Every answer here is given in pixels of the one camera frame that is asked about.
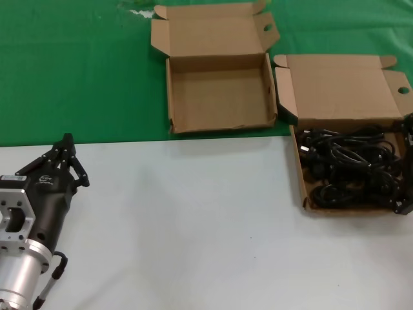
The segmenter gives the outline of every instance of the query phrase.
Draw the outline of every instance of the wire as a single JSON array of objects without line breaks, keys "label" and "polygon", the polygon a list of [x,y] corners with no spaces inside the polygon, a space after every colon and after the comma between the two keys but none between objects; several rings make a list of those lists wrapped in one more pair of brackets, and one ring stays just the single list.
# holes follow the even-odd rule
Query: wire
[{"label": "wire", "polygon": [[60,256],[60,264],[54,269],[52,276],[50,277],[49,281],[47,282],[45,288],[41,291],[39,296],[36,298],[36,300],[33,303],[33,310],[38,310],[41,308],[41,306],[44,304],[47,295],[49,292],[52,290],[54,284],[65,271],[65,268],[68,263],[68,258],[66,255],[64,255],[62,252],[57,252],[55,251],[54,256]]},{"label": "wire", "polygon": [[310,194],[318,206],[343,208],[374,203],[392,207],[403,162],[380,126],[366,126],[350,134],[303,130],[296,139],[301,164],[324,184]]}]

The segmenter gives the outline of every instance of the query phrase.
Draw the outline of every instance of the box lid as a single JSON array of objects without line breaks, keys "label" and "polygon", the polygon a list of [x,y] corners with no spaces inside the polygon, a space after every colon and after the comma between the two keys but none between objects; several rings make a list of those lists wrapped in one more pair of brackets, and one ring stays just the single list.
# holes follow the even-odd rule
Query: box lid
[{"label": "box lid", "polygon": [[399,119],[413,112],[402,72],[384,70],[394,56],[277,55],[279,103],[303,120]]},{"label": "box lid", "polygon": [[224,5],[155,6],[151,44],[172,57],[252,55],[267,51],[279,33],[265,0]]}]

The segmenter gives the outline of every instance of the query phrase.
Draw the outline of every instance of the open cardboard box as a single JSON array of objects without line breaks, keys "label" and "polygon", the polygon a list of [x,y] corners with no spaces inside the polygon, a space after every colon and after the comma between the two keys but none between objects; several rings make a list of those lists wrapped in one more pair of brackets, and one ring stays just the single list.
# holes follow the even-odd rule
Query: open cardboard box
[{"label": "open cardboard box", "polygon": [[276,93],[266,51],[279,39],[265,0],[155,6],[151,44],[166,60],[175,133],[271,127]]},{"label": "open cardboard box", "polygon": [[[278,55],[274,57],[279,104],[297,119],[291,126],[303,207],[320,214],[375,214],[389,212],[377,205],[322,209],[310,198],[321,182],[305,180],[297,130],[319,128],[351,132],[363,125],[390,127],[413,112],[413,91],[402,72],[385,70],[396,64],[394,56]],[[405,153],[401,133],[386,133],[398,156]]]}]

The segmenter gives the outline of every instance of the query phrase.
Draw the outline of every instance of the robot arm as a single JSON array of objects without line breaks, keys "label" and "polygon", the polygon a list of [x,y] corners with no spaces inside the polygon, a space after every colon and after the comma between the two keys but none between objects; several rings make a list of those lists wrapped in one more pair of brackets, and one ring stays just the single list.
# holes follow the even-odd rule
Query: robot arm
[{"label": "robot arm", "polygon": [[34,309],[41,307],[60,278],[67,258],[55,252],[55,247],[72,197],[80,186],[89,186],[89,180],[76,158],[71,134],[65,134],[50,151],[14,176],[0,177],[0,310],[32,308],[38,278],[48,270],[53,255],[61,257],[61,264]]}]

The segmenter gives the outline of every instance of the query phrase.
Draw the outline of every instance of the green cloth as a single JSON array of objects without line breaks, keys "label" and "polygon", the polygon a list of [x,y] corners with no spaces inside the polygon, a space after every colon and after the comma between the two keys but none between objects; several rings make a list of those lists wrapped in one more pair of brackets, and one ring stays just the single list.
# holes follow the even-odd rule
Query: green cloth
[{"label": "green cloth", "polygon": [[[171,140],[165,56],[129,10],[190,0],[0,1],[0,145]],[[392,54],[413,84],[411,0],[272,0],[270,54]],[[272,136],[273,129],[183,138]]]}]

